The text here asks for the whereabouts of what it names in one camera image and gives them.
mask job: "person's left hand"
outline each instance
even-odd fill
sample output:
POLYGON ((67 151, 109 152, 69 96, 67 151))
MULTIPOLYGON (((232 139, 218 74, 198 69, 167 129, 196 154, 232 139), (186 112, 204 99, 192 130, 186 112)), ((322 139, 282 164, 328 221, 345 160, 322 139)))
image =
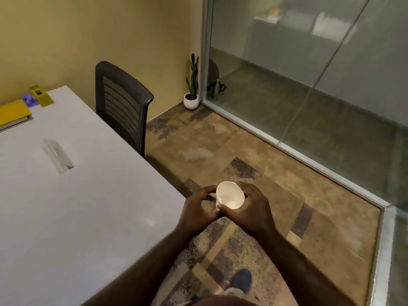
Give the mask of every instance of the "person's left hand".
POLYGON ((186 236, 188 241, 218 218, 220 211, 208 213, 201 207, 202 200, 215 201, 215 198, 209 194, 215 193, 216 190, 216 185, 206 186, 186 199, 176 229, 186 236))

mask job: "paper cup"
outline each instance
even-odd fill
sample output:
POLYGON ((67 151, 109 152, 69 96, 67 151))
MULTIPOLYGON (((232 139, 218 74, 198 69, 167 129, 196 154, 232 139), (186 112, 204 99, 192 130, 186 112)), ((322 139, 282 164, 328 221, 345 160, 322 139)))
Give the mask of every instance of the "paper cup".
POLYGON ((224 181, 219 184, 216 195, 217 204, 223 204, 231 209, 240 208, 245 200, 242 189, 232 181, 224 181))

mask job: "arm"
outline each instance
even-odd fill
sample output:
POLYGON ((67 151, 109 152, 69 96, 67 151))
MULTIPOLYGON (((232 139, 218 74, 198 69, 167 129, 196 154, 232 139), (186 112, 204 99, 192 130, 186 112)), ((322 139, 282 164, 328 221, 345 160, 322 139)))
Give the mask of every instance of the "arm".
POLYGON ((83 306, 150 305, 177 256, 217 218, 218 212, 208 214, 201 207, 216 189, 207 186, 187 198, 176 228, 83 306))
POLYGON ((253 236, 275 264, 299 306, 354 306, 353 301, 324 276, 276 230, 268 199, 251 184, 237 183, 251 204, 237 213, 225 205, 223 214, 253 236))

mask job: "person's right hand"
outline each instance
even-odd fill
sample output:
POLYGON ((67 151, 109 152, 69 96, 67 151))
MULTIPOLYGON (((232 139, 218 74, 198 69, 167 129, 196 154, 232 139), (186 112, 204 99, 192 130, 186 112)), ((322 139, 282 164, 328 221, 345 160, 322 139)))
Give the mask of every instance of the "person's right hand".
POLYGON ((262 192, 254 185, 238 181, 237 185, 248 195, 251 201, 242 212, 235 212, 229 207, 218 204, 217 208, 229 219, 241 227, 248 235, 255 239, 277 233, 273 221, 269 201, 262 192))

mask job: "table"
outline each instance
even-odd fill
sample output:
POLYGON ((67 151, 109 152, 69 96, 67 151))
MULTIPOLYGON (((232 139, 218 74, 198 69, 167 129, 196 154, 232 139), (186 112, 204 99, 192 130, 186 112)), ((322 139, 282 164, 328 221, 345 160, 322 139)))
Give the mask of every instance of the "table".
POLYGON ((0 133, 0 305, 80 305, 176 225, 184 198, 67 86, 0 133), (55 139, 75 167, 59 174, 55 139))

